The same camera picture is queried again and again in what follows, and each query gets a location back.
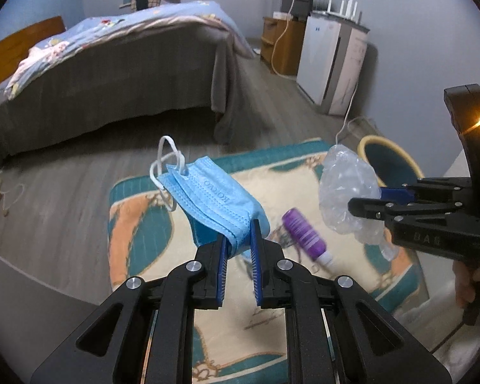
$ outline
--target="rug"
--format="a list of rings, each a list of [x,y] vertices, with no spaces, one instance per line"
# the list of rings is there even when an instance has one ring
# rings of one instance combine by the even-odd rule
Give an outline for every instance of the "rug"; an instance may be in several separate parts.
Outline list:
[[[282,245],[287,258],[316,276],[352,276],[382,307],[394,312],[424,287],[421,268],[413,264],[411,251],[402,248],[389,262],[378,246],[361,244],[353,235],[339,235],[325,226],[318,208],[318,183],[329,147],[321,140],[312,140],[225,156],[214,162],[260,201],[271,225],[269,239]],[[330,270],[314,264],[285,232],[281,218],[293,207],[328,244],[333,256]],[[148,176],[122,180],[111,190],[108,234],[114,289],[130,276],[146,281],[167,276],[196,253],[185,214],[180,207],[173,213],[166,210]],[[284,310],[256,306],[250,270],[241,255],[229,260],[223,307],[196,311],[194,382],[287,382]]]

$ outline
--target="triangular cutout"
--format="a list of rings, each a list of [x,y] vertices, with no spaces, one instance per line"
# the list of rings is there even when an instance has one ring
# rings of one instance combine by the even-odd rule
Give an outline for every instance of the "triangular cutout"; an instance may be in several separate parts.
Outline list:
[[[111,306],[77,341],[77,348],[92,355],[104,356],[123,310],[122,304]]]
[[[402,339],[367,305],[358,302],[356,308],[375,355],[381,356],[403,346]]]

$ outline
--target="white ear loop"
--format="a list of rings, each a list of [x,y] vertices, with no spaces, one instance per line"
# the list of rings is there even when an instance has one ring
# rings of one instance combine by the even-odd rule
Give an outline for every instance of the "white ear loop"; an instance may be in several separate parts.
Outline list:
[[[165,156],[162,156],[162,151],[164,149],[164,144],[166,141],[169,143],[169,146],[171,147],[172,152],[170,152],[169,154],[166,154]],[[155,186],[159,188],[160,196],[162,197],[165,207],[169,212],[174,212],[176,210],[177,203],[174,200],[174,198],[171,196],[171,194],[167,192],[167,190],[165,189],[165,186],[162,185],[162,183],[157,179],[157,177],[162,174],[163,163],[173,156],[176,157],[176,167],[178,169],[178,172],[183,173],[183,171],[185,170],[185,156],[182,154],[181,151],[176,149],[176,145],[172,138],[170,138],[169,136],[164,136],[160,139],[158,143],[158,153],[156,155],[156,160],[153,163],[151,163],[151,166],[149,167],[149,178],[155,184]]]

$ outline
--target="wooden floor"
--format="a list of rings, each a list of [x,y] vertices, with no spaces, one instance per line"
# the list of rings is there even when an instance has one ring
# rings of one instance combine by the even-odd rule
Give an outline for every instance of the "wooden floor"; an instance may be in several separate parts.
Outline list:
[[[0,203],[0,255],[74,297],[100,303],[111,292],[110,188],[148,173],[161,136],[172,136],[189,162],[313,137],[334,144],[342,119],[316,114],[295,82],[271,75],[258,59],[240,62],[249,105],[228,146],[213,141],[214,114],[195,108],[110,124],[9,159],[2,190],[24,183],[26,191],[8,216]],[[350,135],[343,142],[354,148],[358,139]],[[6,200],[14,200],[14,192]]]

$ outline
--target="blue face mask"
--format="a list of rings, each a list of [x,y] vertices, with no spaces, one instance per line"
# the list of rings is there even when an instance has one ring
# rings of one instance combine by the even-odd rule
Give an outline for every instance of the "blue face mask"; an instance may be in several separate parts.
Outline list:
[[[164,140],[169,141],[173,153],[161,157]],[[171,156],[177,158],[177,164],[167,165],[167,172],[160,174],[162,163]],[[175,210],[175,202],[185,211],[197,246],[215,241],[218,233],[221,233],[231,244],[231,258],[248,248],[243,244],[253,219],[260,221],[263,236],[270,232],[265,211],[249,192],[209,157],[185,165],[183,155],[167,136],[160,140],[159,160],[151,165],[150,177],[157,187],[172,196],[170,203],[169,198],[161,192],[170,211]]]

